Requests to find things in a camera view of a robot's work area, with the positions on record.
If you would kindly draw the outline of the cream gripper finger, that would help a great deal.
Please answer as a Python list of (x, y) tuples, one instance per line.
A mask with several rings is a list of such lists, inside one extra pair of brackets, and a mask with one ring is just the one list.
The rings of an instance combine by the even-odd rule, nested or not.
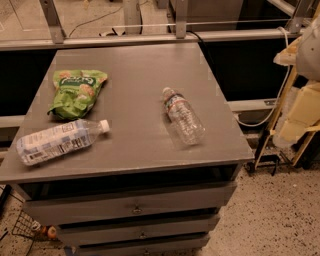
[(285, 49), (276, 54), (273, 62), (281, 66), (295, 65), (300, 41), (301, 37), (296, 38)]
[(320, 120), (320, 83), (292, 87), (285, 98), (275, 127), (273, 143), (286, 148), (297, 143), (306, 129)]

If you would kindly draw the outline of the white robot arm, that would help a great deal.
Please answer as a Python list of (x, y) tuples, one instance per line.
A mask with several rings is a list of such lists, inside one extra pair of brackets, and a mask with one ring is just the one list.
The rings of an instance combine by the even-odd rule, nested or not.
[(275, 127), (273, 143), (290, 147), (320, 120), (320, 17), (306, 28), (303, 35), (278, 53), (274, 63), (293, 65), (308, 80), (298, 89), (292, 87), (285, 97), (281, 116)]

